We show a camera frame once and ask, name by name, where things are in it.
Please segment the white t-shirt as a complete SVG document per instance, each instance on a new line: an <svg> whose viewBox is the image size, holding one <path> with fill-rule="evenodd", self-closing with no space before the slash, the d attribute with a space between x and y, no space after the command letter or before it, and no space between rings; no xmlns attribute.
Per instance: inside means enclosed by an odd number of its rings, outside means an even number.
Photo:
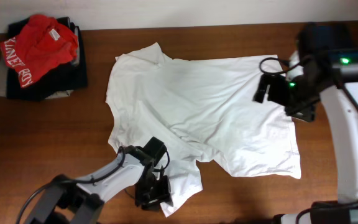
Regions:
<svg viewBox="0 0 358 224"><path fill-rule="evenodd" d="M171 187L165 216L203 188L198 162L214 161L233 177L301 177L295 124L282 106L253 101L262 72L279 72L275 55L183 60L159 44L116 57L106 103L112 147L161 140Z"/></svg>

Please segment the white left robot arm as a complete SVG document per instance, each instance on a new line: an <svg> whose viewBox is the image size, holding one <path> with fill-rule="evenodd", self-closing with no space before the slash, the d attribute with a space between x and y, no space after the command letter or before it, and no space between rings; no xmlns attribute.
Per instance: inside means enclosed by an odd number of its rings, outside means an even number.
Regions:
<svg viewBox="0 0 358 224"><path fill-rule="evenodd" d="M97 223L104 204L130 186L135 205L158 210L172 201L166 167L165 144L152 137L145 146L121 146L115 160L77 179L63 174L37 189L25 202L17 223Z"/></svg>

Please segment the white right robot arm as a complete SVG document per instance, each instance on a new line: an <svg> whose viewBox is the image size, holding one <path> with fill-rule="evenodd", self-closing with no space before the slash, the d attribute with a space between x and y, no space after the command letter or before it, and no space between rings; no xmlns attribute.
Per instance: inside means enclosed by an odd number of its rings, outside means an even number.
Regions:
<svg viewBox="0 0 358 224"><path fill-rule="evenodd" d="M321 103L331 128L337 167L337 199L314 202L272 223L358 224L358 46L344 24L309 23L296 38L284 71L263 71L253 100L282 105L285 114L312 122Z"/></svg>

